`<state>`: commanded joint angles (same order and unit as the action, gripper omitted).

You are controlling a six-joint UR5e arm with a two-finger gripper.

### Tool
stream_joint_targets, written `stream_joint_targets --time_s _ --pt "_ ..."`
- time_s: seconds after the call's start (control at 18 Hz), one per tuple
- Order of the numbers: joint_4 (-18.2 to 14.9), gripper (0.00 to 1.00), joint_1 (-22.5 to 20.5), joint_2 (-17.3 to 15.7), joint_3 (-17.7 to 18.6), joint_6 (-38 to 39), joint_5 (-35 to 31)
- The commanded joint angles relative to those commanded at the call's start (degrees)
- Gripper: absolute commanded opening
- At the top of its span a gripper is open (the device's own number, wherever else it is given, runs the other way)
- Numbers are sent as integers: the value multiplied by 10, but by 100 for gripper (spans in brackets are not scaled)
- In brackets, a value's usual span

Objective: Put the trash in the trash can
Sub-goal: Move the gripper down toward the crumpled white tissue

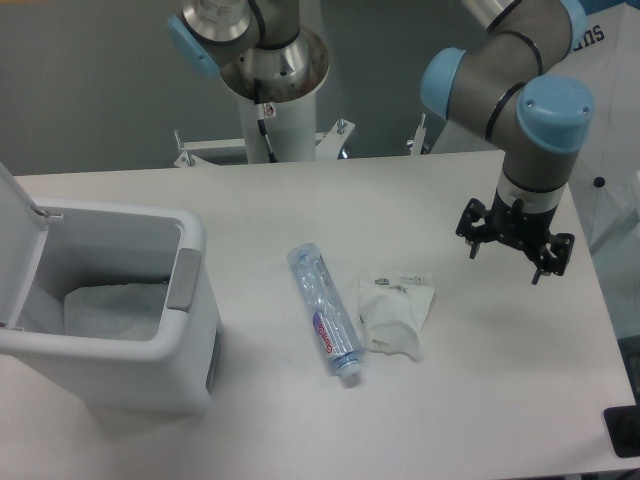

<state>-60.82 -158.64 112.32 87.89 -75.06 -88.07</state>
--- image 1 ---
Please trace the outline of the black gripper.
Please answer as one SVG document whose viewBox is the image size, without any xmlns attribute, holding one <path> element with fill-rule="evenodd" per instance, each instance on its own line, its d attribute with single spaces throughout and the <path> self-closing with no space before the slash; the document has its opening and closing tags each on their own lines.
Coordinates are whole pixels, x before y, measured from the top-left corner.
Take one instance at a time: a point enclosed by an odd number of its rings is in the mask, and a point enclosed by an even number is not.
<svg viewBox="0 0 640 480">
<path fill-rule="evenodd" d="M 498 193 L 489 208 L 476 198 L 469 200 L 455 233 L 470 247 L 475 258 L 483 243 L 499 242 L 525 252 L 538 252 L 531 284 L 543 276 L 563 276 L 569 264 L 575 236 L 550 233 L 550 225 L 558 205 L 543 212 L 528 212 L 517 201 L 505 203 Z"/>
</svg>

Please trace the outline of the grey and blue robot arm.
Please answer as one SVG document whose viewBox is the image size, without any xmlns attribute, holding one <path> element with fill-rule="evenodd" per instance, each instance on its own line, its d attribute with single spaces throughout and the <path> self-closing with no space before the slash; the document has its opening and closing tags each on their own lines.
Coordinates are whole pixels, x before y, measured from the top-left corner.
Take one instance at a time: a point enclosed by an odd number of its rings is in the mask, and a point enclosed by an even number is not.
<svg viewBox="0 0 640 480">
<path fill-rule="evenodd" d="M 594 100 L 552 74 L 584 36 L 577 1 L 470 1 L 488 33 L 477 51 L 440 51 L 420 83 L 422 103 L 504 154 L 493 203 L 471 200 L 456 232 L 472 250 L 519 250 L 537 277 L 563 275 L 574 238 L 550 225 L 589 130 Z M 238 100 L 252 163 L 316 160 L 317 90 L 328 75 L 321 38 L 296 1 L 186 1 L 167 23 L 197 72 L 220 77 Z"/>
</svg>

